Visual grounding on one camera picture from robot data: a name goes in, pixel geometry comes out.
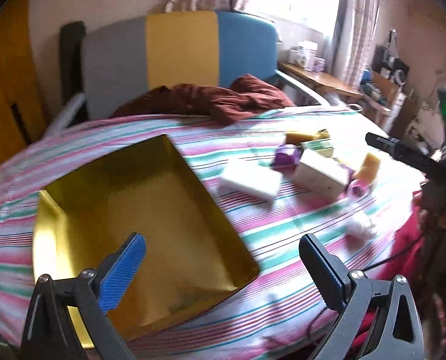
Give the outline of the white box on desk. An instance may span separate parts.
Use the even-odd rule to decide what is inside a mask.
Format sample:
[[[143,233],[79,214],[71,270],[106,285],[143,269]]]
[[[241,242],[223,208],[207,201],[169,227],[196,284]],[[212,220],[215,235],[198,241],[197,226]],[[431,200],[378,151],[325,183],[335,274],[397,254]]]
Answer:
[[[295,48],[289,50],[289,63],[311,72],[318,50],[318,44],[314,41],[300,41]]]

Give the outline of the white purple carton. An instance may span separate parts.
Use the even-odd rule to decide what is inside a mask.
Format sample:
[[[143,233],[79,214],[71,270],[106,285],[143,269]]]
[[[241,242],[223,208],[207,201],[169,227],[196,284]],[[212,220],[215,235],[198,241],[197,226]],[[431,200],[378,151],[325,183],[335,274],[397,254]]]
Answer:
[[[303,151],[293,175],[296,184],[329,201],[345,192],[349,180],[346,168],[313,150]]]

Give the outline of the wooden wardrobe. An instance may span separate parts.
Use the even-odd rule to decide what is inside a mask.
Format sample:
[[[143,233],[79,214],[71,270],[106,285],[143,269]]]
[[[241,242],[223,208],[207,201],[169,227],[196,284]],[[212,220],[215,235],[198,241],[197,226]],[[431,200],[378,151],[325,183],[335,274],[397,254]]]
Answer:
[[[0,165],[42,138],[49,111],[29,36],[29,0],[0,10]]]

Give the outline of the rust red blanket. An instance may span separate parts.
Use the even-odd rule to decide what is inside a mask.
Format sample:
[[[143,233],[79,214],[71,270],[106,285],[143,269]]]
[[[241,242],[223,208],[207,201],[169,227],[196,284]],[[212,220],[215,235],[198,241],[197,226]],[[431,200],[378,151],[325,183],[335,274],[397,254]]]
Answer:
[[[246,74],[230,87],[179,84],[160,86],[114,111],[113,118],[134,115],[209,116],[219,125],[232,125],[266,111],[293,107],[279,88]]]

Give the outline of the pink box on desk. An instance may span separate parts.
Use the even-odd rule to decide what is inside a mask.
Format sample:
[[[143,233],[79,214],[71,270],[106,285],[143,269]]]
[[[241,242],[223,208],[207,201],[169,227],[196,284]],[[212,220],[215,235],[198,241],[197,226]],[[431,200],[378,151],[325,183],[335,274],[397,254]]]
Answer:
[[[321,73],[325,71],[325,59],[320,57],[314,58],[312,72]]]

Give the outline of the pink small bottle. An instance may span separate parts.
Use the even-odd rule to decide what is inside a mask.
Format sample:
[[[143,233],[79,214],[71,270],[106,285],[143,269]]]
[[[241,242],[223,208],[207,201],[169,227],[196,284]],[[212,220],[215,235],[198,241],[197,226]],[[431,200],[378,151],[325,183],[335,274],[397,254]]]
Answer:
[[[353,201],[357,201],[367,197],[369,192],[370,184],[367,181],[354,179],[347,187],[346,196]]]

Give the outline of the white flat box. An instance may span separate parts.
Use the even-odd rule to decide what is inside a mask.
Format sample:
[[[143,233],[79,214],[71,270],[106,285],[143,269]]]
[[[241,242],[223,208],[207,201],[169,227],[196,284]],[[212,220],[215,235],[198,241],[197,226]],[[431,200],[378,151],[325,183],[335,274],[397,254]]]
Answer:
[[[282,180],[281,172],[241,159],[229,160],[220,174],[220,186],[264,201],[277,197]]]

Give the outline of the green yellow medicine box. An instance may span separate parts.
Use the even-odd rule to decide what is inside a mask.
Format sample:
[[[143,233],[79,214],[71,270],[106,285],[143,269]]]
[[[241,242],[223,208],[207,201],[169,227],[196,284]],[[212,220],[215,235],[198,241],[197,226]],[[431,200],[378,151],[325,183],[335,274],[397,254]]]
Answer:
[[[301,147],[303,151],[312,150],[326,158],[331,158],[334,154],[334,146],[329,138],[303,141]]]

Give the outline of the gold maroon gift box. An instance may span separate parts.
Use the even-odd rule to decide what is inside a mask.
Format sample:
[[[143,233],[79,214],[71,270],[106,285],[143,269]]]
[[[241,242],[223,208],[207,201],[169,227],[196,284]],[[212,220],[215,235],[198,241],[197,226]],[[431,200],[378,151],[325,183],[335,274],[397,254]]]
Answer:
[[[108,316],[126,340],[160,332],[230,300],[259,266],[165,135],[95,159],[39,193],[35,276],[95,268],[133,233],[146,254]]]

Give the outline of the grey yellow blue headboard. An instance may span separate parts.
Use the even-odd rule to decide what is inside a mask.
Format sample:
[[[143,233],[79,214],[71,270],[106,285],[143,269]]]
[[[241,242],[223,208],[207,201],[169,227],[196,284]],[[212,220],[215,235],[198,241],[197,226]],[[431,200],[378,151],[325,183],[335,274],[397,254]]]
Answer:
[[[270,21],[228,11],[186,11],[127,19],[82,39],[82,90],[58,115],[70,124],[85,107],[105,119],[160,86],[229,87],[251,74],[269,80],[277,69],[277,30]]]

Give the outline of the wooden bedside desk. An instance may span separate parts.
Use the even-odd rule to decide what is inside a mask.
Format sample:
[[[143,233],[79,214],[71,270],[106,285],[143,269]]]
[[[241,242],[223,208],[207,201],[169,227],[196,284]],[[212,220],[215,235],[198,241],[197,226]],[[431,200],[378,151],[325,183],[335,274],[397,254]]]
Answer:
[[[360,100],[363,95],[359,90],[352,88],[351,86],[344,84],[336,77],[324,72],[308,72],[302,67],[296,66],[291,63],[278,63],[278,68],[290,76],[299,80],[303,84],[310,86],[318,94],[338,94],[343,97],[351,97],[355,100]]]

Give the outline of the striped bed sheet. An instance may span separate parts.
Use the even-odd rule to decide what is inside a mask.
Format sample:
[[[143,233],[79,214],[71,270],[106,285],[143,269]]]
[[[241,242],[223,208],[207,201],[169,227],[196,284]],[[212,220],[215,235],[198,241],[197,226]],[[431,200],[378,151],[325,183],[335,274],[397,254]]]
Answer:
[[[326,129],[344,168],[360,168],[379,133],[354,111],[317,106],[272,110],[227,127],[204,116],[138,115],[94,120],[43,138],[0,166],[0,333],[19,345],[34,285],[32,242],[39,193],[95,159],[159,135],[170,138],[191,170],[233,225],[259,266],[247,287],[207,312],[165,330],[127,340],[138,359],[278,359],[309,344],[334,320],[318,318],[324,303],[298,252],[301,237],[314,234],[350,269],[385,258],[412,213],[423,180],[414,168],[380,153],[377,179],[367,197],[341,194],[326,200],[293,181],[285,170],[273,201],[220,186],[229,160],[270,167],[286,132]],[[377,237],[349,241],[345,224],[365,213]]]

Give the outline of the red garment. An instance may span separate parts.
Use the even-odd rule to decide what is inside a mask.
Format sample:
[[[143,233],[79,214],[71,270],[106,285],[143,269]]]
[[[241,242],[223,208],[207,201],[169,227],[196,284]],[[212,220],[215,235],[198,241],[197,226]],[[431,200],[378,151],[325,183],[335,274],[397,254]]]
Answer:
[[[407,222],[394,233],[394,243],[388,258],[376,262],[364,270],[375,272],[379,280],[391,280],[396,275],[404,275],[408,279],[412,294],[419,302],[424,290],[422,279],[421,253],[425,245],[424,226],[427,211],[421,207],[422,192],[414,192],[412,200],[412,213]]]

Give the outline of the purple round jar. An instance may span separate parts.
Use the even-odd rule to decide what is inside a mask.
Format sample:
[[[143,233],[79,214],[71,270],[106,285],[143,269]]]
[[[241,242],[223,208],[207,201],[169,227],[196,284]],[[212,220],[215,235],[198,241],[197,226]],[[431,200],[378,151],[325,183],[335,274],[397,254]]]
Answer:
[[[299,146],[283,144],[277,147],[272,160],[272,168],[277,171],[295,169],[302,155]]]

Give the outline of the white plastic bag bundle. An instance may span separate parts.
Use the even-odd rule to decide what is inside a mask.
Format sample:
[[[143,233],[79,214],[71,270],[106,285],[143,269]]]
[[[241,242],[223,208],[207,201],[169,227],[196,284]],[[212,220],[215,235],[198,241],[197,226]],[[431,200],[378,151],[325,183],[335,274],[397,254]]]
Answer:
[[[356,213],[347,220],[345,234],[349,241],[364,244],[377,237],[377,229],[369,215]]]

